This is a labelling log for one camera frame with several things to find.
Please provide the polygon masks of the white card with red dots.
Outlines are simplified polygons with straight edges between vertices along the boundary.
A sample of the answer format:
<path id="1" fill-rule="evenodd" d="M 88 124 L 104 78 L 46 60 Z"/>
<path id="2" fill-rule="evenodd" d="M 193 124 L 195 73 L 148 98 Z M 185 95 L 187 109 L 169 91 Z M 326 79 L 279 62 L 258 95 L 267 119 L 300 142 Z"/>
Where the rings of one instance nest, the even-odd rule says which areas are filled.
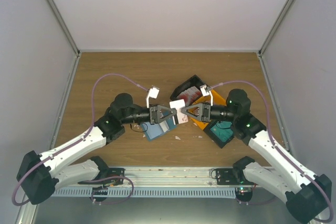
<path id="1" fill-rule="evenodd" d="M 170 108 L 176 110 L 176 115 L 173 116 L 173 122 L 175 125 L 188 122 L 187 115 L 182 113 L 182 109 L 185 107 L 184 99 L 175 100 L 170 102 Z"/>

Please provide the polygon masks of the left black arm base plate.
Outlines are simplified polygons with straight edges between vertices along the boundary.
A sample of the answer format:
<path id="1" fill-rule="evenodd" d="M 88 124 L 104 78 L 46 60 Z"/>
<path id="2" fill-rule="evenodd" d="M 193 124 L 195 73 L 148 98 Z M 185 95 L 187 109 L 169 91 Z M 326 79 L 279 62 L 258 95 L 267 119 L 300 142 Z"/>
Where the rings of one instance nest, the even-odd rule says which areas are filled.
<path id="1" fill-rule="evenodd" d="M 122 185 L 125 168 L 108 168 L 99 174 L 93 180 L 79 182 L 79 185 Z"/>

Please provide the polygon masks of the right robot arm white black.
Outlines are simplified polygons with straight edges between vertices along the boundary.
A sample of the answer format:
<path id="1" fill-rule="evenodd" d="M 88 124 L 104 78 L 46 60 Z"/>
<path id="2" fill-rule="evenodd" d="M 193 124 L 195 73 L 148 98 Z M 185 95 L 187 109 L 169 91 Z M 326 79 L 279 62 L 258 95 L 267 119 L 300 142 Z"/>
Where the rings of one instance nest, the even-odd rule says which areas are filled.
<path id="1" fill-rule="evenodd" d="M 325 174 L 318 176 L 286 151 L 270 129 L 251 114 L 250 105 L 244 90 L 233 89 L 226 105 L 202 102 L 181 111 L 201 122 L 230 122 L 234 137 L 259 153 L 273 168 L 268 170 L 254 159 L 244 157 L 233 165 L 233 180 L 240 185 L 249 181 L 269 191 L 300 223 L 316 220 L 326 208 L 332 209 L 332 181 Z"/>

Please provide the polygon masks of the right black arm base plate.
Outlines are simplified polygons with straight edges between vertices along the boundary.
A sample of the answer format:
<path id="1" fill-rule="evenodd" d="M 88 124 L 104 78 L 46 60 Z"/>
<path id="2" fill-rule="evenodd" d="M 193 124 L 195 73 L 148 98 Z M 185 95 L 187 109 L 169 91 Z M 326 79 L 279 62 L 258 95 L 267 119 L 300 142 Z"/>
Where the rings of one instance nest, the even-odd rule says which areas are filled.
<path id="1" fill-rule="evenodd" d="M 217 185 L 254 186 L 255 183 L 246 179 L 242 170 L 234 168 L 215 168 L 210 171 L 210 177 Z"/>

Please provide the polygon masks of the blue leather card holder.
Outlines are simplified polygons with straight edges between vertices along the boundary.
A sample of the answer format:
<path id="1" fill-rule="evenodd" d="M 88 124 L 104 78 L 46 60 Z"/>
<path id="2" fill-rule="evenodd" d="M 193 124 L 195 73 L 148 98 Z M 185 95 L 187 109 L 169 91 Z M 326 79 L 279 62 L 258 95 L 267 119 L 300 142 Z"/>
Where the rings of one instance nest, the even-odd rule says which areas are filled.
<path id="1" fill-rule="evenodd" d="M 141 127 L 144 136 L 149 142 L 153 141 L 158 137 L 161 137 L 162 135 L 176 128 L 176 126 L 167 126 L 167 125 L 161 126 L 159 124 L 151 125 L 150 123 L 142 123 Z"/>

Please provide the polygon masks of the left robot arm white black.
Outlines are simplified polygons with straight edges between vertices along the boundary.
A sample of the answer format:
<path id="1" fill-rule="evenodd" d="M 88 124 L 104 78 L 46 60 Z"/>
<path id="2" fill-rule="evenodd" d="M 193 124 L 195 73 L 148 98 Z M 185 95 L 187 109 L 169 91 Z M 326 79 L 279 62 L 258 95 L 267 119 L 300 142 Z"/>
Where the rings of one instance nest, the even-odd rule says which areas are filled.
<path id="1" fill-rule="evenodd" d="M 16 176 L 16 188 L 22 188 L 28 199 L 17 202 L 13 194 L 12 203 L 15 206 L 37 205 L 48 199 L 56 189 L 77 182 L 103 184 L 108 179 L 108 171 L 102 159 L 93 158 L 79 165 L 74 162 L 118 139 L 125 133 L 126 124 L 155 125 L 176 114 L 176 109 L 159 104 L 141 107 L 134 104 L 130 94 L 118 94 L 104 115 L 77 137 L 43 153 L 30 151 L 24 155 Z"/>

